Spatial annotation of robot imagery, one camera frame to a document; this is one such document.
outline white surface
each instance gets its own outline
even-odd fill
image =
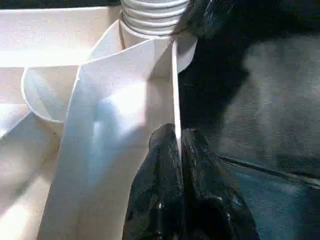
[[[78,66],[26,68],[21,91],[30,110],[47,122],[63,124],[77,70]]]
[[[125,49],[121,26],[116,20],[101,36],[86,61],[105,58]]]
[[[0,139],[0,211],[41,164],[58,150],[60,139],[32,113]]]
[[[182,156],[182,129],[180,120],[180,100],[179,100],[179,81],[178,81],[178,41],[172,43],[171,49],[171,81],[172,81],[172,95],[173,95],[173,109],[174,109],[174,130],[180,157]]]
[[[35,240],[56,169],[57,152],[34,172],[10,207],[1,212],[0,235],[3,240]]]
[[[0,67],[78,65],[119,7],[0,10]]]
[[[149,137],[180,120],[172,50],[168,42],[151,39],[82,65],[39,240],[121,239],[131,183]]]
[[[22,67],[0,67],[0,139],[28,112],[20,91]]]

